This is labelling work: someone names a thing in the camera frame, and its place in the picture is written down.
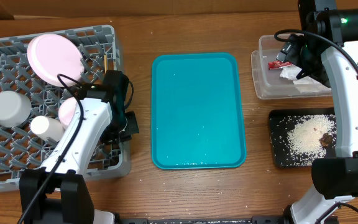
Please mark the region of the red snack wrapper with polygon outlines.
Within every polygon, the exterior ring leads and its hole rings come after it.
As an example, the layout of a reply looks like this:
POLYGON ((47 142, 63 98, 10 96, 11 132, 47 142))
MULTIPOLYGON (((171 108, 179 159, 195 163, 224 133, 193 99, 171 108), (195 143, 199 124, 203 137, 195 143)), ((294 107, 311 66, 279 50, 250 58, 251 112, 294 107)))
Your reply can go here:
POLYGON ((274 62, 268 63, 268 69, 269 70, 276 70, 276 69, 282 69, 284 67, 292 66, 291 62, 281 62, 279 60, 276 60, 274 62))

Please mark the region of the white napkin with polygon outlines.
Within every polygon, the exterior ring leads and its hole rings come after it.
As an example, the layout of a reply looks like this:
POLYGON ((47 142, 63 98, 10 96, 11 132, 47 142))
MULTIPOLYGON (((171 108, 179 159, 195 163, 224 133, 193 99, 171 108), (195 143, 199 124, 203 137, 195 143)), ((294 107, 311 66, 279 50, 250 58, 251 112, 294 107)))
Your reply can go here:
POLYGON ((297 79, 300 72, 301 68, 291 65, 282 68, 280 77, 291 80, 300 93, 314 93, 325 89, 325 86, 310 77, 297 79))

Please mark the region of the pink small bowl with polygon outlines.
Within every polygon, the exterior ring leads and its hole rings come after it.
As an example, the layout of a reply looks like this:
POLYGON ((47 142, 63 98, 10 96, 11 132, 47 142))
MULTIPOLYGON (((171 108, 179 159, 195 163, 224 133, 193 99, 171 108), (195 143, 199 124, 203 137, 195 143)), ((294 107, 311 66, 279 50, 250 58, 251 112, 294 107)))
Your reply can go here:
POLYGON ((76 110, 76 100, 74 97, 66 99, 59 107, 58 119, 62 124, 63 128, 66 129, 76 110))

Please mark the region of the white cup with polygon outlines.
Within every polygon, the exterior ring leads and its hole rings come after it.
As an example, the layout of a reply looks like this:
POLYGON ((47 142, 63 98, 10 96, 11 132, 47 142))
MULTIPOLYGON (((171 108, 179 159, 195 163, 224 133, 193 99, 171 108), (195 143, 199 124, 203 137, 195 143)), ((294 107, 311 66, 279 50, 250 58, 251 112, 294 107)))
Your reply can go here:
POLYGON ((35 117, 30 123, 30 130, 44 141, 52 139, 56 142, 61 140, 65 132, 58 120, 46 116, 35 117))

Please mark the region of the white round plate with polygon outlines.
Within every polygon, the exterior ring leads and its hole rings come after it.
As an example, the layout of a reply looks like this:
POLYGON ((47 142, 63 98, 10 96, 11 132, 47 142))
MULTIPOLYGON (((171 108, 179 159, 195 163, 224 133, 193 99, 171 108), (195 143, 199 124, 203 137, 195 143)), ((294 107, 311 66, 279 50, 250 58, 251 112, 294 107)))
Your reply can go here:
POLYGON ((61 87, 57 75, 69 77, 62 80, 73 86, 81 80, 85 68, 82 54, 76 45, 57 34, 42 34, 33 38, 27 47, 27 59, 31 69, 43 81, 61 87))

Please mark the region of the grey dishwasher rack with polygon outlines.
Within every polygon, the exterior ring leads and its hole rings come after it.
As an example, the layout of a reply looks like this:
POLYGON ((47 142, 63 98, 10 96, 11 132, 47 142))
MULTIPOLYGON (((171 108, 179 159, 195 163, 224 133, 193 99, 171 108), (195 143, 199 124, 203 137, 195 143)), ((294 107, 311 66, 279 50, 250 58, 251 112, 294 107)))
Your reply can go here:
MULTIPOLYGON (((85 69, 80 77, 86 83, 104 78, 104 61, 115 70, 123 70, 123 51, 110 25, 59 30, 57 34, 72 41, 80 51, 85 69)), ((17 190, 25 169, 37 168, 57 146, 54 140, 42 140, 30 130, 36 116, 56 118, 60 105, 71 95, 64 88, 50 85, 32 71, 26 56, 34 34, 0 38, 0 92, 14 91, 28 97, 32 104, 29 117, 20 125, 0 125, 0 192, 17 190)))

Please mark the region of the grey small bowl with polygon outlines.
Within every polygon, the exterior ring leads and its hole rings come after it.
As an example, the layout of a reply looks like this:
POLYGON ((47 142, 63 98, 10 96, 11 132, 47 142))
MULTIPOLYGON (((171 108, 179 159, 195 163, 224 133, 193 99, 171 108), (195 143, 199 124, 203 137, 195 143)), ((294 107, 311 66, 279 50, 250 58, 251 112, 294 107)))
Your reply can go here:
POLYGON ((22 124, 29 117, 31 108, 25 95, 14 91, 0 92, 0 125, 12 128, 22 124))

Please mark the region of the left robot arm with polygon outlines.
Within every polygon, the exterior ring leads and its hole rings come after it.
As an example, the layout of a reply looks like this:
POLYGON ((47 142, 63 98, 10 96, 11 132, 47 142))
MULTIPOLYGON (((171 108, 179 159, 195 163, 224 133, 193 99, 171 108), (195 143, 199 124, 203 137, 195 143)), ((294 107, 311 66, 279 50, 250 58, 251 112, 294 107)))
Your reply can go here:
POLYGON ((76 110, 55 150, 19 181, 19 223, 114 223, 115 215, 95 209, 84 174, 98 142, 124 146, 139 133, 132 99, 133 84, 117 70, 107 70, 100 84, 82 83, 73 95, 76 110))

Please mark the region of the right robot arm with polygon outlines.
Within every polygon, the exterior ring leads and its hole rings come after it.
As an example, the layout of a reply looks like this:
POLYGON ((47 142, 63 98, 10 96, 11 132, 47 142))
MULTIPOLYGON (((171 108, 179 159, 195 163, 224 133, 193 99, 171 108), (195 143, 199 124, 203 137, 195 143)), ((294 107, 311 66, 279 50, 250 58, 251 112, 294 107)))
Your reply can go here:
POLYGON ((279 223, 323 223, 358 197, 358 9, 334 1, 299 0, 301 29, 288 30, 277 55, 331 89, 336 115, 334 158, 316 159, 313 184, 288 206, 279 223))

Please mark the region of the black waste tray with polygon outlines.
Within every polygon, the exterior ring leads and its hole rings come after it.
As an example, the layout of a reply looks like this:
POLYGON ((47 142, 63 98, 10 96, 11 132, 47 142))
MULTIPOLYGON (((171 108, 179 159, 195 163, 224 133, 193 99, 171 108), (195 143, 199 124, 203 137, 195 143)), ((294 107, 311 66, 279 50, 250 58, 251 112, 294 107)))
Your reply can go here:
MULTIPOLYGON (((285 109, 273 110, 269 113, 270 143, 272 145, 273 162, 277 167, 307 167, 295 165, 295 160, 291 158, 287 146, 287 133, 294 128, 297 116, 318 114, 335 115, 333 108, 285 109)), ((324 158, 335 156, 335 146, 328 151, 324 158)))

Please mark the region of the clear plastic bin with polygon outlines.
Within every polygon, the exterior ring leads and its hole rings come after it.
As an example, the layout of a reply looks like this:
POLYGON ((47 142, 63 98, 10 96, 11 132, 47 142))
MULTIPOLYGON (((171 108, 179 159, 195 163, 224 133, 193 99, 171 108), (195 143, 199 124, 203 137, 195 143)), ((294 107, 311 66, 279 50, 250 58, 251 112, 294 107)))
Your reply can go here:
POLYGON ((263 35, 259 39, 259 48, 252 52, 252 79, 257 97, 272 100, 331 96, 327 87, 319 92, 300 93, 291 80, 280 77, 282 69, 269 70, 268 63, 276 61, 282 47, 283 43, 275 40, 273 35, 263 35))

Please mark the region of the teal plastic tray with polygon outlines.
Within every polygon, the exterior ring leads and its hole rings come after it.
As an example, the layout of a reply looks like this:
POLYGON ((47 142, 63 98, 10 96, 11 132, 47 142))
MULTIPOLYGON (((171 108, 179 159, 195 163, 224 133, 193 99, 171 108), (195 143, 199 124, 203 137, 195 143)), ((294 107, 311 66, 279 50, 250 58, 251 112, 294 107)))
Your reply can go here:
POLYGON ((152 64, 150 140, 163 170, 241 166, 247 157, 237 60, 161 55, 152 64))

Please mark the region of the brown food scrap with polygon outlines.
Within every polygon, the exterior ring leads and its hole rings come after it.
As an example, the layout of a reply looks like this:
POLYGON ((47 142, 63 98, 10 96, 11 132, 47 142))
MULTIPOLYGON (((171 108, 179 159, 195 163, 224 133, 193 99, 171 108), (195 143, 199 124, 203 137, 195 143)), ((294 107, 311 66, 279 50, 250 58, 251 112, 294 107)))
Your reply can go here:
POLYGON ((324 133, 319 142, 323 148, 327 148, 333 144, 333 137, 328 133, 324 133))

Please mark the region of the white rice pile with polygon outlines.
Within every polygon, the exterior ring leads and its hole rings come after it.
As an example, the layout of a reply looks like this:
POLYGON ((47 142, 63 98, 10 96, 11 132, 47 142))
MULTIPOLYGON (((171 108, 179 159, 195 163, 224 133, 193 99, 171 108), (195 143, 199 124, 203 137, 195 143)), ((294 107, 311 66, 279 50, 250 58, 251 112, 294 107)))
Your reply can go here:
POLYGON ((315 159, 324 158, 336 143, 335 115, 297 116, 295 126, 287 133, 287 146, 296 166, 310 166, 315 159), (333 137, 333 144, 327 148, 320 145, 324 133, 333 137))

